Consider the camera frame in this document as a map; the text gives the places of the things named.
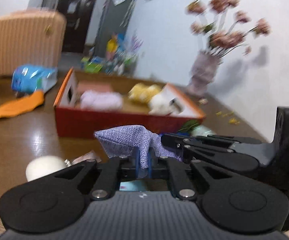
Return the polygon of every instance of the cardboard box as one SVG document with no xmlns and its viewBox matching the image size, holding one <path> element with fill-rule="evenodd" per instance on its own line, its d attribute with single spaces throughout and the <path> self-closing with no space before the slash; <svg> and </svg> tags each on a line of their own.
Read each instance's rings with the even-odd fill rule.
<svg viewBox="0 0 289 240">
<path fill-rule="evenodd" d="M 78 106 L 81 87 L 112 88 L 123 95 L 123 108 L 116 112 L 99 112 L 80 109 Z M 128 100 L 127 94 L 137 83 L 145 85 L 157 84 L 164 87 L 163 92 L 168 99 L 177 99 L 182 112 L 178 115 L 149 115 L 149 108 L 144 104 L 136 104 Z M 176 132 L 181 126 L 192 119 L 202 122 L 205 114 L 186 95 L 172 84 L 132 79 L 120 76 L 109 76 L 102 73 L 92 74 L 71 69 L 64 79 L 54 102 L 57 132 L 60 137 L 94 138 L 94 132 L 123 125 L 143 125 L 154 133 Z"/>
</svg>

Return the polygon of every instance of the purple cloth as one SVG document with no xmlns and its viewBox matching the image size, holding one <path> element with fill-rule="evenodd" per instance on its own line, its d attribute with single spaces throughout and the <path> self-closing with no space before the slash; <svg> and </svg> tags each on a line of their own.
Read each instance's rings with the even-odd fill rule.
<svg viewBox="0 0 289 240">
<path fill-rule="evenodd" d="M 148 168 L 149 147 L 155 150 L 157 157 L 168 156 L 182 161 L 182 156 L 165 149 L 160 136 L 141 125 L 127 125 L 95 132 L 109 158 L 121 155 L 130 156 L 135 147 L 139 147 L 140 166 Z"/>
</svg>

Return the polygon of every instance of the pink suitcase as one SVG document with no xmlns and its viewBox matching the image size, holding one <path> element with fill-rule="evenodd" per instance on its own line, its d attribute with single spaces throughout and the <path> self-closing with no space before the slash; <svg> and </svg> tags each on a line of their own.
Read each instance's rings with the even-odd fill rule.
<svg viewBox="0 0 289 240">
<path fill-rule="evenodd" d="M 0 75 L 24 64 L 57 67 L 66 19 L 59 12 L 31 9 L 0 18 Z"/>
</svg>

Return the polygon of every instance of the table surface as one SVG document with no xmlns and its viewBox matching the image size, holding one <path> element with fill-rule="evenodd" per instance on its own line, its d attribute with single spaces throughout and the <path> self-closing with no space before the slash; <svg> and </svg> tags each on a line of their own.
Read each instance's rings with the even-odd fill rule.
<svg viewBox="0 0 289 240">
<path fill-rule="evenodd" d="M 56 131 L 53 103 L 65 73 L 59 72 L 59 81 L 45 98 L 43 106 L 33 112 L 10 119 L 0 120 L 0 196 L 8 189 L 25 183 L 25 169 L 28 163 L 40 156 L 56 155 L 63 159 L 74 159 L 91 150 L 102 160 L 107 157 L 96 140 L 59 138 Z M 0 79 L 0 105 L 15 99 L 10 89 L 11 79 Z M 229 124 L 232 116 L 222 117 L 216 113 L 230 111 L 219 102 L 208 97 L 209 103 L 201 106 L 207 114 L 204 125 L 220 135 L 247 136 L 264 140 L 248 124 Z M 0 233 L 4 228 L 0 221 Z"/>
</svg>

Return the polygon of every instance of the yellow object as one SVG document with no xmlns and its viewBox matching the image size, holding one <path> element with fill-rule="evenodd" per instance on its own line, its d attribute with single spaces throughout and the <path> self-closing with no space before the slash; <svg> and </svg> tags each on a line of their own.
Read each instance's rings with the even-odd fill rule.
<svg viewBox="0 0 289 240">
<path fill-rule="evenodd" d="M 108 41 L 107 43 L 107 52 L 115 52 L 118 48 L 118 44 L 117 41 L 114 39 L 111 39 L 110 41 Z"/>
<path fill-rule="evenodd" d="M 128 98 L 134 102 L 149 103 L 150 100 L 161 92 L 157 85 L 146 86 L 142 83 L 135 85 L 128 93 Z"/>
<path fill-rule="evenodd" d="M 0 118 L 15 117 L 20 114 L 31 112 L 37 106 L 44 102 L 44 94 L 42 90 L 34 92 L 30 96 L 26 96 L 17 100 L 4 103 L 0 106 Z"/>
<path fill-rule="evenodd" d="M 230 124 L 240 124 L 240 122 L 239 122 L 237 119 L 235 119 L 235 118 L 231 118 L 231 119 L 229 120 L 229 123 L 230 123 Z"/>
</svg>

